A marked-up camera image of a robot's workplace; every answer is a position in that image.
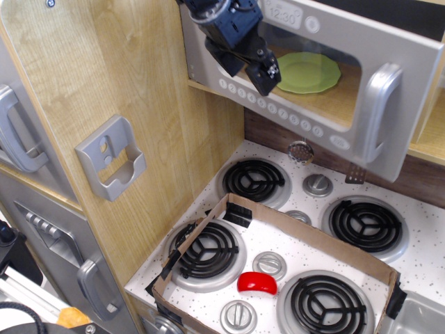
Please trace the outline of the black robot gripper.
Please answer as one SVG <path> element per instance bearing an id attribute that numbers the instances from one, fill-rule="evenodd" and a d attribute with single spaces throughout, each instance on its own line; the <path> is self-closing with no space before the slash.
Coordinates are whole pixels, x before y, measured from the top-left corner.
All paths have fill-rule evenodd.
<path id="1" fill-rule="evenodd" d="M 263 15 L 256 1 L 188 1 L 187 8 L 206 36 L 207 51 L 228 75 L 248 64 L 245 72 L 261 96 L 281 82 L 277 59 L 258 34 Z"/>

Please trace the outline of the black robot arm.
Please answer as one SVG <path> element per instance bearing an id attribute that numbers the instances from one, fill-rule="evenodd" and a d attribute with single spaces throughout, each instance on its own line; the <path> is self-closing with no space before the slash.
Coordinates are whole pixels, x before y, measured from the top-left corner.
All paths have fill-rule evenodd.
<path id="1" fill-rule="evenodd" d="M 263 14 L 257 1 L 179 1 L 205 34 L 205 47 L 234 77 L 245 70 L 262 96 L 281 81 L 277 58 L 259 35 Z"/>

